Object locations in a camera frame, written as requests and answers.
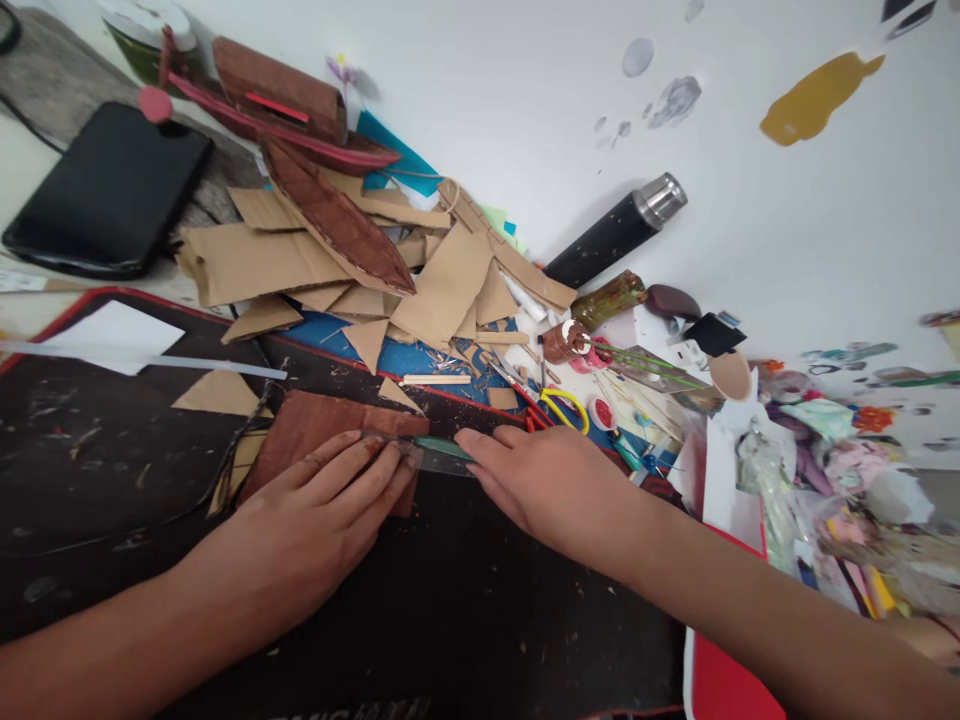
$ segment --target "yellow scissors handle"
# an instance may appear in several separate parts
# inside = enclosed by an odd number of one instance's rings
[[[562,397],[564,400],[569,401],[577,409],[577,412],[580,413],[580,419],[583,420],[583,427],[578,428],[574,426],[574,424],[571,423],[569,420],[567,420],[567,416],[564,415],[560,411],[560,408],[557,407],[557,404],[550,399],[551,396]],[[577,400],[570,393],[565,392],[563,390],[557,390],[556,388],[544,388],[540,392],[540,399],[547,404],[548,408],[553,410],[554,415],[560,418],[561,422],[563,422],[563,424],[566,425],[567,427],[573,428],[574,430],[579,430],[584,435],[590,432],[590,416],[587,415],[587,411],[586,409],[584,409],[583,405],[580,404],[580,401]]]

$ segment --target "yellow paint stain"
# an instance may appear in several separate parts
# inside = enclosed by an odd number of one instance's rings
[[[849,52],[824,63],[770,106],[760,130],[784,147],[816,137],[833,111],[850,99],[865,77],[880,69],[885,57],[865,63]]]

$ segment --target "gray cloth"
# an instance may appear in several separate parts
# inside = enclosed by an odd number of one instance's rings
[[[63,23],[37,8],[14,12],[23,24],[23,37],[0,57],[0,92],[40,132],[67,145],[103,103],[137,106],[137,85]],[[9,116],[2,104],[0,112]],[[210,127],[180,114],[174,118],[213,140],[216,150],[173,235],[183,227],[213,224],[200,207],[218,222],[238,222],[226,188],[263,185],[253,156]]]

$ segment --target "right hand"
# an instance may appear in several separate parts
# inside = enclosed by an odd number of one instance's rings
[[[478,463],[484,491],[543,544],[626,583],[642,542],[647,500],[583,434],[555,426],[535,433],[501,426],[493,437],[457,433]]]

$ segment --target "left hand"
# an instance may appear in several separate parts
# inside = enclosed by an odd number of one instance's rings
[[[396,443],[360,437],[321,445],[197,545],[166,578],[182,606],[228,615],[247,653],[312,615],[373,547],[416,467]]]

